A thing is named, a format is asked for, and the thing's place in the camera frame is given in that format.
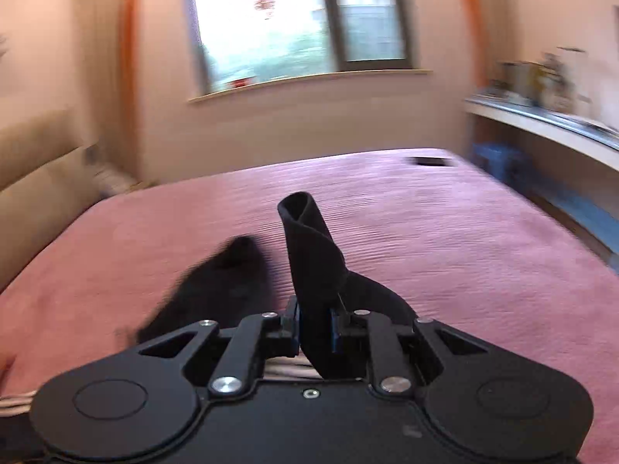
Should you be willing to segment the navy striped hooded jacket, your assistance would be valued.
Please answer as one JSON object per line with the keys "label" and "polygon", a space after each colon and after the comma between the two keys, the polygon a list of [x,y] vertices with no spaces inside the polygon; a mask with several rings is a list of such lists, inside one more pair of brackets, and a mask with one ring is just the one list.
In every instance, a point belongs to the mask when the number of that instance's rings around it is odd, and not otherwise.
{"label": "navy striped hooded jacket", "polygon": [[[297,192],[277,211],[286,237],[289,270],[300,307],[300,347],[324,378],[344,377],[344,360],[333,354],[333,314],[368,310],[410,326],[417,315],[398,294],[349,270],[313,196]],[[273,278],[258,241],[236,237],[190,269],[144,326],[128,334],[143,344],[203,319],[234,328],[245,317],[274,310]]]}

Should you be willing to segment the pink quilted bedspread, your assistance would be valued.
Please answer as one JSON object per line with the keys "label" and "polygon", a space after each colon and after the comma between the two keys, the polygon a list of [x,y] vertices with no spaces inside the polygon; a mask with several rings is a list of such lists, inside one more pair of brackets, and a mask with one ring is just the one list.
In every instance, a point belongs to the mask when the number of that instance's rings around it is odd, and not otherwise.
{"label": "pink quilted bedspread", "polygon": [[186,270],[256,236],[280,302],[292,294],[276,211],[313,195],[349,269],[424,317],[563,371],[595,406],[580,455],[618,459],[618,278],[507,186],[411,150],[269,165],[162,184],[90,207],[1,295],[3,394],[124,349]]}

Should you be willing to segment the black remote on bed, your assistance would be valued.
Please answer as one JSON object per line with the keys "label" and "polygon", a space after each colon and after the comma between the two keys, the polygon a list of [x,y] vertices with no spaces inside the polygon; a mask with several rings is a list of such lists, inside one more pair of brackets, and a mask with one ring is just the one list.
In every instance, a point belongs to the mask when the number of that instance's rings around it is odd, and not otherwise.
{"label": "black remote on bed", "polygon": [[419,167],[444,168],[453,166],[452,159],[439,156],[410,156],[407,161]]}

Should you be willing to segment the white bedside items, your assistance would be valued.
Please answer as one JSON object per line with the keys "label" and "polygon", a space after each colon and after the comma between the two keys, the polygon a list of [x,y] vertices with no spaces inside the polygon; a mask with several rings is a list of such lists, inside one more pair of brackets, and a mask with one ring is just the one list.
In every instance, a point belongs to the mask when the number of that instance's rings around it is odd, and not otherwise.
{"label": "white bedside items", "polygon": [[84,150],[84,162],[97,188],[106,198],[135,192],[144,187],[143,182],[109,164],[96,145]]}

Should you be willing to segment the blue plastic stool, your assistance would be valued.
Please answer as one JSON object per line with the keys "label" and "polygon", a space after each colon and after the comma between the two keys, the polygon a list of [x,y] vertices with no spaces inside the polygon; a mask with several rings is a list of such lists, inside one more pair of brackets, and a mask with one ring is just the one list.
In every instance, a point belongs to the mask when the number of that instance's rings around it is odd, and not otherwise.
{"label": "blue plastic stool", "polygon": [[503,143],[475,143],[472,161],[497,181],[512,186],[518,169],[527,161],[525,153]]}

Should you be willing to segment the beige padded headboard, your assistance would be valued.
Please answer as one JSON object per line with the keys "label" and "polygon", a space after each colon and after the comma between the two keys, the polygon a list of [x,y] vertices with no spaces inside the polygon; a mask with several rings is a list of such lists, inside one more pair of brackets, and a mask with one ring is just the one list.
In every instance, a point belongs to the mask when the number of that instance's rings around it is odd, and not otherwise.
{"label": "beige padded headboard", "polygon": [[102,199],[68,110],[1,129],[1,287]]}

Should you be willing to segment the light blue console shelf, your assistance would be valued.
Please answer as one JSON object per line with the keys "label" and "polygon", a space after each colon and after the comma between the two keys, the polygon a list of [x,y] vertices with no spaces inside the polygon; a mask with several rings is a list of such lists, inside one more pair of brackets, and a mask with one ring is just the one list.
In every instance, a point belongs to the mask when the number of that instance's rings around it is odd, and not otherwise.
{"label": "light blue console shelf", "polygon": [[562,115],[492,96],[470,96],[464,107],[469,159],[475,143],[503,143],[525,153],[510,188],[617,269],[618,140]]}

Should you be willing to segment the books on shelf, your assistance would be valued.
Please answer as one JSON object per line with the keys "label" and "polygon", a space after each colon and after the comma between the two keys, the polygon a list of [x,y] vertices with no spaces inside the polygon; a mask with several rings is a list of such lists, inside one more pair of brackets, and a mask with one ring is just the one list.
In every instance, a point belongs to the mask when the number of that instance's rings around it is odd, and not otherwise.
{"label": "books on shelf", "polygon": [[542,95],[542,66],[528,61],[501,61],[497,63],[495,83],[499,90],[538,105]]}

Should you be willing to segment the white vase with flowers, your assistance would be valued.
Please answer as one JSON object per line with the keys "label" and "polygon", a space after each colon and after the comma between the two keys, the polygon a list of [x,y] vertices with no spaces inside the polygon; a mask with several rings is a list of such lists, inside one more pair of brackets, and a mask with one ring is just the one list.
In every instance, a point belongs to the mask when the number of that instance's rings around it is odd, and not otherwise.
{"label": "white vase with flowers", "polygon": [[556,53],[544,53],[541,62],[541,107],[548,111],[573,113],[575,86],[569,69]]}

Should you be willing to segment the left beige orange curtain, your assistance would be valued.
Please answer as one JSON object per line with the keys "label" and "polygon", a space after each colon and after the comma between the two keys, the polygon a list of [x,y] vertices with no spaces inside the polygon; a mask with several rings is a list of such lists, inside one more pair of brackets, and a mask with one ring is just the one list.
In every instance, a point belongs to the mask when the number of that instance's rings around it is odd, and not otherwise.
{"label": "left beige orange curtain", "polygon": [[92,128],[115,168],[140,177],[137,0],[75,0]]}

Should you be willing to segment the beige orange curtain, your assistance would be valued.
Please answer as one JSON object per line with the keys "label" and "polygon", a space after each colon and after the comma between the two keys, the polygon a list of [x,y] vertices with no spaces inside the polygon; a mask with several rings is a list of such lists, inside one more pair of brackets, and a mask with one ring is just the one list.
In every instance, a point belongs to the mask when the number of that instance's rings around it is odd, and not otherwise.
{"label": "beige orange curtain", "polygon": [[115,168],[140,177],[137,0],[75,0],[92,128]]}
{"label": "beige orange curtain", "polygon": [[503,0],[463,0],[473,47],[473,68],[479,87],[497,79],[503,60]]}

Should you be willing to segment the right beige orange curtain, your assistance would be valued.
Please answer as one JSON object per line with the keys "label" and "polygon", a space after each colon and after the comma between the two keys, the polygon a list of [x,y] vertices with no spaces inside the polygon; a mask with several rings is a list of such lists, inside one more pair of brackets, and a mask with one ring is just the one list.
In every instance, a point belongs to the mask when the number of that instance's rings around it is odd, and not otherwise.
{"label": "right beige orange curtain", "polygon": [[479,87],[497,79],[503,60],[503,0],[463,0],[473,47],[473,68]]}

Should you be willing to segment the window with dark frame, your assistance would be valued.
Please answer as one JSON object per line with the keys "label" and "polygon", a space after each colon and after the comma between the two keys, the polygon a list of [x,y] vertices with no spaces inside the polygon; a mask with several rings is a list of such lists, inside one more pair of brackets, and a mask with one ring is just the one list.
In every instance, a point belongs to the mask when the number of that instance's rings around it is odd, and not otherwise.
{"label": "window with dark frame", "polygon": [[417,67],[406,0],[187,0],[199,94]]}

